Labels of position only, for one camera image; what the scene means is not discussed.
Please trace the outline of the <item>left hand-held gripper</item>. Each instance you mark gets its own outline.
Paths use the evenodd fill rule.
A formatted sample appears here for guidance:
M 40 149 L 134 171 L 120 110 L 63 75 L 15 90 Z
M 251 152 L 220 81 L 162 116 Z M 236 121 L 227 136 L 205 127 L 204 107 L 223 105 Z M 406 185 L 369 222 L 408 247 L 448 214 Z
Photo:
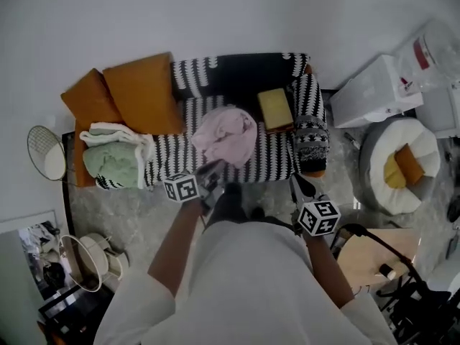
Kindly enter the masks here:
M 178 173 L 168 177 L 163 181 L 167 198 L 176 203 L 198 199 L 203 215 L 208 215 L 224 191 L 216 176 L 223 168 L 223 160 L 214 160 L 201 165 L 195 174 Z

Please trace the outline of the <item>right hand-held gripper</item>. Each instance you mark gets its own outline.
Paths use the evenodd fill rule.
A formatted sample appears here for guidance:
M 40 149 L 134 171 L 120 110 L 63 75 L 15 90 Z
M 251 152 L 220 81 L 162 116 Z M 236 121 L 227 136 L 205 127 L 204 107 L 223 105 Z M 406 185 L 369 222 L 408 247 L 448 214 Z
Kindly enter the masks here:
M 310 236 L 324 236 L 334 232 L 341 218 L 339 207 L 327 196 L 316 194 L 314 184 L 301 174 L 293 173 L 289 179 L 293 203 L 298 204 L 298 223 Z

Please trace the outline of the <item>pink cloth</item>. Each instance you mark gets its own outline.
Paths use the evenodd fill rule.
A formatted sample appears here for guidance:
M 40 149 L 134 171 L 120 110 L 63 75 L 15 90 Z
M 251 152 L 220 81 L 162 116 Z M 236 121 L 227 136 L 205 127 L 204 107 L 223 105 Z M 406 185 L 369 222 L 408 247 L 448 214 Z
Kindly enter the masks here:
M 241 168 L 253 154 L 257 130 L 257 122 L 245 110 L 220 106 L 203 117 L 191 142 L 208 161 L 223 160 Z

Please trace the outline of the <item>orange sofa with striped cover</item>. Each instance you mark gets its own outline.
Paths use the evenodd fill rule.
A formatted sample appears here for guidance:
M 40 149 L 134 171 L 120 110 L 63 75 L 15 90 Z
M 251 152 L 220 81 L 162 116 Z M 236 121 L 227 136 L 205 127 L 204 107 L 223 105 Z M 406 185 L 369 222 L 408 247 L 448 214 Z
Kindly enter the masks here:
M 225 162 L 222 180 L 256 183 L 287 180 L 293 173 L 320 176 L 329 151 L 329 133 L 321 90 L 307 71 L 303 53 L 222 55 L 172 61 L 172 95 L 183 118 L 180 134 L 153 135 L 155 155 L 144 169 L 144 188 L 181 172 L 193 173 L 208 161 L 191 137 L 203 117 L 220 106 L 245 110 L 257 122 L 257 140 L 249 161 L 241 168 Z M 282 88 L 293 115 L 294 129 L 269 134 L 265 130 L 257 94 Z M 87 146 L 79 139 L 84 129 L 75 120 L 75 174 L 80 187 L 124 188 L 103 177 L 90 176 L 83 163 Z

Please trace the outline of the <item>person's left forearm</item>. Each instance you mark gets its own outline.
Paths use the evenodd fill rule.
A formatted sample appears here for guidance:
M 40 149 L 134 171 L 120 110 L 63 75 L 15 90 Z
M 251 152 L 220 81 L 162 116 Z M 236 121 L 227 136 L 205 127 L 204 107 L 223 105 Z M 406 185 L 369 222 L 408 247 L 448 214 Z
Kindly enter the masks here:
M 149 268 L 148 275 L 165 286 L 175 297 L 183 280 L 191 242 L 201 216 L 200 199 L 185 202 L 163 239 Z

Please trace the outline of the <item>person's left leg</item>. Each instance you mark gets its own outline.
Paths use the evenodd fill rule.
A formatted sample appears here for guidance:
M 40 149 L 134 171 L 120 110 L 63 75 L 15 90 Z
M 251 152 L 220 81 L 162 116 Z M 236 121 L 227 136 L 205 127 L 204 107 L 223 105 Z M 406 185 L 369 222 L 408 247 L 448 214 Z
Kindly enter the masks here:
M 223 194 L 214 206 L 208 225 L 211 226 L 221 221 L 230 221 L 242 224 L 248 221 L 242 206 L 242 187 L 238 183 L 228 183 Z

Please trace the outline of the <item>yellow hardcover book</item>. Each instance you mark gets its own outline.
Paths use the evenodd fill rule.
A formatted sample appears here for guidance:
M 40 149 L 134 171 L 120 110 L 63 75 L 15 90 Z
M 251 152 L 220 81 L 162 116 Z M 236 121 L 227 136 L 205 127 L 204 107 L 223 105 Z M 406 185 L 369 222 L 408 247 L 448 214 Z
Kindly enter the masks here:
M 294 129 L 293 115 L 282 88 L 260 92 L 257 98 L 267 133 L 289 132 Z

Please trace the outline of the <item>small yellow cushion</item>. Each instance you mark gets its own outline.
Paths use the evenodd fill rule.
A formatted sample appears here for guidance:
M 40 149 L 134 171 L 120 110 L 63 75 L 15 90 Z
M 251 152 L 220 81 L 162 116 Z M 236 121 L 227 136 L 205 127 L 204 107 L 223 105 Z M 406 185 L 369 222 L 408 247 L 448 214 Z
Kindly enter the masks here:
M 391 189 L 403 189 L 407 185 L 405 176 L 395 160 L 395 154 L 391 154 L 384 165 L 384 181 Z

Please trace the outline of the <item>light wooden side table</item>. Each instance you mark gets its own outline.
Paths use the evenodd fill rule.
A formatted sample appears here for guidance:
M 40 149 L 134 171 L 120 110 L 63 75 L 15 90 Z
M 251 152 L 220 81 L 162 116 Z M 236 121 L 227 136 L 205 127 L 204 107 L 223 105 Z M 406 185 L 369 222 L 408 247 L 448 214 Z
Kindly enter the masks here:
M 396 271 L 396 279 L 414 269 L 420 234 L 414 229 L 366 229 L 359 224 L 342 226 L 334 237 L 337 262 L 354 289 L 376 288 L 393 280 L 379 273 L 383 264 Z

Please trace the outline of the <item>green white fleece blanket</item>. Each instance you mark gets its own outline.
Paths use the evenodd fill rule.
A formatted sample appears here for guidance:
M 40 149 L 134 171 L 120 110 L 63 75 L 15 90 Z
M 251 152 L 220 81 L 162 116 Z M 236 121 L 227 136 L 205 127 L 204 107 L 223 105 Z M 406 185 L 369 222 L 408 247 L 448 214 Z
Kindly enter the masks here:
M 151 134 L 136 133 L 122 124 L 96 122 L 82 131 L 79 139 L 87 146 L 83 163 L 90 176 L 125 188 L 144 188 L 144 169 L 155 155 Z

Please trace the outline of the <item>small orange cushion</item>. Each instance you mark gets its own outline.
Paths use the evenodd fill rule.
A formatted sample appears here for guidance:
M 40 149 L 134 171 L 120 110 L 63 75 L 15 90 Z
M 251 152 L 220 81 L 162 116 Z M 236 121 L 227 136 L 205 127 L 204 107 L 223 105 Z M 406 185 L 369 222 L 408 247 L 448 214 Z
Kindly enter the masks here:
M 415 185 L 425 175 L 409 144 L 405 144 L 395 153 L 395 161 L 409 185 Z

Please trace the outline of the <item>person's white shirt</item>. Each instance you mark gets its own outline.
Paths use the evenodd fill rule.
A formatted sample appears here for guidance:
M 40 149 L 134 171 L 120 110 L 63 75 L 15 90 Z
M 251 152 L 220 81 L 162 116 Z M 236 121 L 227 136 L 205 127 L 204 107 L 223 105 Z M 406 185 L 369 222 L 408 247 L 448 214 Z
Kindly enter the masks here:
M 397 345 L 370 295 L 337 307 L 288 229 L 222 221 L 198 240 L 189 295 L 146 272 L 122 281 L 94 345 Z

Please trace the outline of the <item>beige laundry basket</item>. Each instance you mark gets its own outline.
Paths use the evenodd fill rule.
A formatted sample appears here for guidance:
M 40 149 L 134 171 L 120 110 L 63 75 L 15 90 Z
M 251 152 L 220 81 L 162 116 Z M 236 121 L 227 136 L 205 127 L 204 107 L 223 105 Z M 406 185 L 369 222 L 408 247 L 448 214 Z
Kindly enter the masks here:
M 99 291 L 110 278 L 120 281 L 129 269 L 126 254 L 115 252 L 109 240 L 97 233 L 81 238 L 69 234 L 60 237 L 60 263 L 66 275 L 87 292 Z

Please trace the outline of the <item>clear water bottle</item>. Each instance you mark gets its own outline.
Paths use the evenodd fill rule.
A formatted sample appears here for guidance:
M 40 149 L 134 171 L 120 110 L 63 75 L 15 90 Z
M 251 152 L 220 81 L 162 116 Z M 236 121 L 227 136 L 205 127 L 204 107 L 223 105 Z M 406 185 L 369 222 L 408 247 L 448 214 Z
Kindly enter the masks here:
M 393 54 L 402 96 L 460 83 L 460 37 L 432 19 Z

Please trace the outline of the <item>leaning mirror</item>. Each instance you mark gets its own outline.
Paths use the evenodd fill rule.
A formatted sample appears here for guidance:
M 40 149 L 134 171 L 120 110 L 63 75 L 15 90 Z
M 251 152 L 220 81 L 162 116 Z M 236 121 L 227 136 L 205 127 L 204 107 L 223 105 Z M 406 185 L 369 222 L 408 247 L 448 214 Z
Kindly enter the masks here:
M 60 260 L 58 227 L 45 221 L 19 230 L 19 238 L 34 283 L 44 300 L 75 286 Z

